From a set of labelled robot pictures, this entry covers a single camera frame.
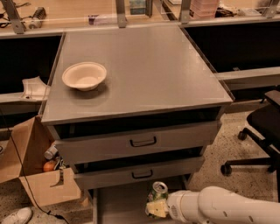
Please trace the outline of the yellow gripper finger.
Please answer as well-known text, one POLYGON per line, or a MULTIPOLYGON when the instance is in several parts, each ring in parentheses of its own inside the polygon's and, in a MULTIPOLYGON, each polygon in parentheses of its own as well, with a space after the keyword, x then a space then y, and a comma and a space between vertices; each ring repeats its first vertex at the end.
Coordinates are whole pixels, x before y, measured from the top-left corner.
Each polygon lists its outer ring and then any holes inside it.
POLYGON ((157 199, 146 203, 145 212, 148 216, 165 218, 168 214, 166 199, 157 199))

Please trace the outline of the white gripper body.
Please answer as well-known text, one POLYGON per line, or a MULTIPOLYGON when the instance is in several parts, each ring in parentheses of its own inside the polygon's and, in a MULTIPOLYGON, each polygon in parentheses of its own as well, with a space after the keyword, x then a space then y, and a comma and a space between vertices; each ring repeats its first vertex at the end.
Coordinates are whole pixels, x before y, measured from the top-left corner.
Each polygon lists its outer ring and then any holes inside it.
POLYGON ((169 215, 175 221, 199 223, 198 197, 199 194, 192 191, 171 193, 167 200, 169 215))

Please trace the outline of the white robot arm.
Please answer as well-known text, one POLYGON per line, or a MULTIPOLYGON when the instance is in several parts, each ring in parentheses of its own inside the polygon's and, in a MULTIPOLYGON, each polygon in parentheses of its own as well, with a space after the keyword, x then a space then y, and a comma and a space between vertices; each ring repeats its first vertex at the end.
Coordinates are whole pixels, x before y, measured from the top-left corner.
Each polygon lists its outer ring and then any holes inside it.
POLYGON ((177 191, 146 204, 147 214, 181 223, 280 224, 280 204, 249 199, 227 189, 209 186, 200 192, 177 191))

